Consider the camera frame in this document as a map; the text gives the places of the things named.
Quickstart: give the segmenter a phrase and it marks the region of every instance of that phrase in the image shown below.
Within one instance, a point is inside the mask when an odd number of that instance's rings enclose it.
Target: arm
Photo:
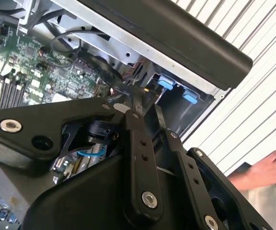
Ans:
[[[232,173],[229,180],[238,190],[276,184],[276,151],[257,162],[245,173]]]

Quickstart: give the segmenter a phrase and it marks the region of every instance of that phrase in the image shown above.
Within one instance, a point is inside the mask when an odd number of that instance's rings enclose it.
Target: metal frame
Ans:
[[[160,51],[149,46],[145,42],[139,40],[132,34],[124,31],[119,26],[113,24],[108,19],[102,17],[78,1],[52,0],[52,2],[145,56],[149,60],[165,68],[182,80],[192,84],[199,90],[211,95],[215,95],[218,92],[218,88],[215,85],[201,78],[197,74],[180,65]]]

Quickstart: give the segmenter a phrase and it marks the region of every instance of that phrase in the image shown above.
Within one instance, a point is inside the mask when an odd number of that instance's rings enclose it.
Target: black plastic cover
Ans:
[[[202,78],[236,88],[253,61],[170,0],[79,0]]]

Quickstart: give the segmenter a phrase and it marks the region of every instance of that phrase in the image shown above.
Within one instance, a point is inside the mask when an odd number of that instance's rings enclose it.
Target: metal screw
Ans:
[[[196,153],[199,157],[203,157],[203,153],[200,150],[197,150]]]
[[[205,216],[205,222],[207,224],[207,226],[211,229],[211,230],[218,230],[218,224],[216,223],[216,221],[211,217],[211,216]]]
[[[171,136],[172,136],[173,138],[177,138],[177,135],[176,135],[175,133],[173,133],[173,132],[171,132]]]
[[[139,115],[137,115],[137,114],[135,114],[135,113],[133,113],[133,116],[134,116],[135,118],[139,118]]]
[[[157,207],[157,199],[155,195],[151,192],[144,192],[141,196],[143,203],[149,208]]]
[[[7,133],[17,133],[22,129],[22,125],[16,120],[6,119],[0,123],[0,128]]]
[[[110,109],[109,105],[107,105],[107,104],[102,104],[102,106],[103,106],[105,109]]]

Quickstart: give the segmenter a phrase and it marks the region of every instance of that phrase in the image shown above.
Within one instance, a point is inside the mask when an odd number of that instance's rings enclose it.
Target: wire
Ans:
[[[70,30],[70,31],[67,31],[67,32],[64,32],[64,33],[62,33],[62,34],[60,34],[60,35],[58,35],[57,37],[54,37],[53,39],[52,39],[52,41],[51,41],[51,48],[52,48],[52,50],[54,50],[55,52],[58,52],[58,53],[69,53],[69,51],[67,51],[67,52],[63,52],[63,51],[58,51],[58,50],[56,50],[55,49],[55,47],[54,47],[54,42],[56,41],[56,40],[59,40],[59,39],[61,39],[61,38],[64,38],[65,36],[67,36],[67,35],[72,35],[72,34],[94,34],[94,35],[105,35],[105,33],[103,33],[103,32],[100,32],[100,31],[91,31],[91,30]],[[80,50],[81,49],[81,44],[79,45],[79,47],[78,48],[76,48],[76,49],[73,49],[72,51],[70,51],[70,52],[76,52],[76,51],[78,51],[78,50]]]
[[[6,13],[4,11],[1,11],[1,10],[0,10],[0,19],[5,21],[5,22],[14,24],[14,25],[17,25],[19,23],[18,18],[15,18],[15,17],[13,17],[13,16],[9,15],[8,13]]]
[[[15,10],[0,10],[0,19],[3,20],[4,22],[10,23],[10,24],[14,24],[14,25],[18,25],[19,24],[19,19],[16,17],[11,16],[12,14],[15,13],[19,13],[24,11],[24,9],[20,8],[20,9],[15,9]],[[37,21],[35,23],[35,25],[44,23],[52,18],[58,17],[60,15],[65,14],[65,10],[57,10],[57,11],[53,11],[50,13],[45,14],[44,16],[42,16],[39,21]]]
[[[81,156],[84,156],[84,157],[99,157],[99,156],[104,155],[105,149],[103,149],[102,151],[100,151],[98,153],[84,153],[82,151],[77,151],[77,153]]]
[[[49,30],[49,32],[54,36],[57,37],[60,35],[60,32],[54,25],[51,25],[49,22],[44,22],[43,25]],[[64,40],[59,39],[58,40],[66,49],[72,49],[72,47]]]
[[[60,51],[60,50],[57,50],[55,47],[54,47],[54,42],[56,40],[61,40],[63,39],[65,36],[67,35],[72,35],[72,34],[94,34],[94,35],[103,35],[105,33],[103,32],[99,32],[99,31],[85,31],[85,30],[71,30],[71,31],[67,31],[65,33],[62,33],[62,34],[59,34],[58,36],[54,37],[51,41],[51,49],[54,51],[54,52],[57,52],[57,53],[60,53],[60,54],[74,54],[75,56],[75,59],[67,64],[67,65],[60,65],[58,63],[54,63],[50,60],[48,60],[47,58],[45,58],[44,56],[42,56],[42,59],[46,62],[48,62],[51,66],[53,67],[56,67],[56,68],[69,68],[71,66],[73,66],[78,60],[79,60],[79,57],[78,57],[78,53],[81,51],[82,49],[82,45],[81,45],[81,40],[80,40],[80,43],[79,43],[79,46],[75,49],[72,49],[72,50],[69,50],[69,51]]]
[[[43,15],[40,18],[40,20],[37,22],[37,24],[41,24],[41,23],[47,22],[48,20],[50,20],[52,18],[56,18],[58,16],[61,16],[61,15],[65,14],[65,13],[66,13],[66,11],[64,9],[47,13],[47,14]]]
[[[21,12],[25,11],[25,9],[19,8],[19,9],[14,9],[14,10],[0,10],[0,11],[2,11],[4,13],[7,13],[9,15],[13,15],[13,14],[16,14],[16,13],[21,13]]]

